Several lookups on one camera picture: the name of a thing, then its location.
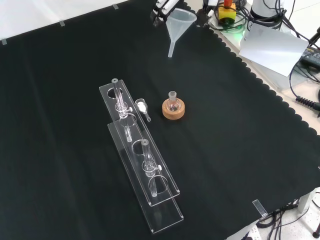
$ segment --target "black cable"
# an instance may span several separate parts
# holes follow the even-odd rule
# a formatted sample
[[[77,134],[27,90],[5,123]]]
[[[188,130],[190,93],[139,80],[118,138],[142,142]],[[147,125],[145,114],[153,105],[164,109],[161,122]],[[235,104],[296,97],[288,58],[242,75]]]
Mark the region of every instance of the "black cable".
[[[291,19],[292,14],[294,13],[295,4],[296,4],[296,0],[293,0],[292,10],[291,10],[291,14],[290,14],[290,16],[289,16],[289,21],[290,21],[290,19]]]
[[[312,200],[312,202],[313,202],[313,204],[314,204],[318,209],[320,209],[320,206],[318,206],[318,205],[315,203],[315,201]]]
[[[287,223],[287,224],[284,224],[284,225],[280,225],[280,226],[278,226],[277,228],[282,228],[282,227],[284,227],[284,226],[287,226],[287,225],[290,225],[290,224],[293,224],[293,223],[295,223],[296,221],[298,221],[300,218],[302,218],[304,215],[306,215],[306,213],[309,211],[309,208],[308,208],[308,210],[303,214],[303,215],[301,215],[299,218],[297,218],[296,220],[294,220],[294,221],[292,221],[292,222],[289,222],[289,223]]]
[[[320,83],[319,79],[310,71],[309,68],[306,68],[306,71],[308,72],[308,74],[310,74],[310,76],[312,76],[316,82]]]
[[[308,71],[308,73],[311,75],[307,75],[298,65],[296,65],[296,67],[305,75],[306,78],[316,82],[316,83],[320,83],[320,81],[313,75],[313,74],[310,74],[310,72],[308,71],[308,69],[306,69]]]
[[[303,36],[301,33],[297,32],[294,28],[290,27],[285,21],[282,21],[284,23],[284,25],[286,25],[289,29],[291,29],[292,31],[294,31],[296,34],[299,34],[301,37],[303,37],[304,39],[306,39],[310,44],[314,45],[317,49],[320,50],[320,47],[316,45],[316,43],[314,43],[313,41],[311,41],[309,38]]]
[[[310,55],[313,55],[313,54],[315,54],[315,53],[318,53],[318,51],[315,51],[315,52],[309,53],[309,54],[307,54],[307,55],[305,55],[305,56],[302,56],[302,57],[299,59],[299,61],[296,62],[296,64],[293,66],[293,68],[292,68],[292,70],[291,70],[291,72],[290,72],[290,75],[289,75],[289,85],[290,85],[290,89],[291,89],[291,92],[293,93],[293,95],[294,95],[297,99],[298,99],[298,95],[295,93],[295,91],[293,90],[293,88],[292,88],[292,86],[291,86],[292,73],[293,73],[295,67],[297,66],[297,64],[300,62],[300,60],[301,60],[302,58],[306,58],[306,57],[308,57],[308,56],[310,56]]]

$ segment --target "glass tube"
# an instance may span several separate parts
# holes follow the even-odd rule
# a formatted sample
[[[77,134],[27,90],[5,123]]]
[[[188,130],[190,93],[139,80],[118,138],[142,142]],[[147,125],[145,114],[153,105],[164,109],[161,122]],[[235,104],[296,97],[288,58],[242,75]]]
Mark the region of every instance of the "glass tube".
[[[149,141],[147,139],[143,139],[141,141],[142,151],[144,156],[144,171],[145,174],[151,178],[149,182],[149,188],[151,191],[152,197],[157,196],[157,186],[156,180],[154,176],[156,175],[156,163],[152,158]]]
[[[118,86],[118,79],[114,78],[111,80],[113,84],[113,90],[116,98],[116,105],[115,109],[118,111],[120,118],[125,118],[128,113],[127,113],[127,103],[125,103],[122,99],[121,91]]]

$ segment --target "black tablecloth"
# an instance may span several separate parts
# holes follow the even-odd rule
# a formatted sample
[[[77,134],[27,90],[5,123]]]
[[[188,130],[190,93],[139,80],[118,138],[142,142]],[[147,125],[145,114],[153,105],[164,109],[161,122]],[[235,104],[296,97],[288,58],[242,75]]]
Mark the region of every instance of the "black tablecloth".
[[[320,185],[319,139],[288,104],[192,25],[169,59],[153,2],[131,0],[0,47],[4,240],[223,240]],[[181,194],[184,221],[151,235],[114,146],[99,87],[123,79]],[[186,105],[162,116],[169,91]]]

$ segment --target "glass vial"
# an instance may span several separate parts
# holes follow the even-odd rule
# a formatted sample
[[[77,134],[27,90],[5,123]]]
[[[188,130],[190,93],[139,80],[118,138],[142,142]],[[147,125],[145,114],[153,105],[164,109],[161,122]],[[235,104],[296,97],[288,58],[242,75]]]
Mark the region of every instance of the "glass vial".
[[[169,99],[166,102],[166,108],[172,112],[180,110],[181,104],[177,99],[177,93],[175,91],[169,92]]]

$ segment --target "acrylic stand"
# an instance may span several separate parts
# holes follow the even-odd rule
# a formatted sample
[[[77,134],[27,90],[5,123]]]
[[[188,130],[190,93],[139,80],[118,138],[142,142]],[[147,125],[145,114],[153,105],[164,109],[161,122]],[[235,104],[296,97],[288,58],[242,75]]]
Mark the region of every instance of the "acrylic stand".
[[[101,86],[112,123],[108,128],[145,219],[157,233],[184,219],[174,197],[180,191],[122,80]]]

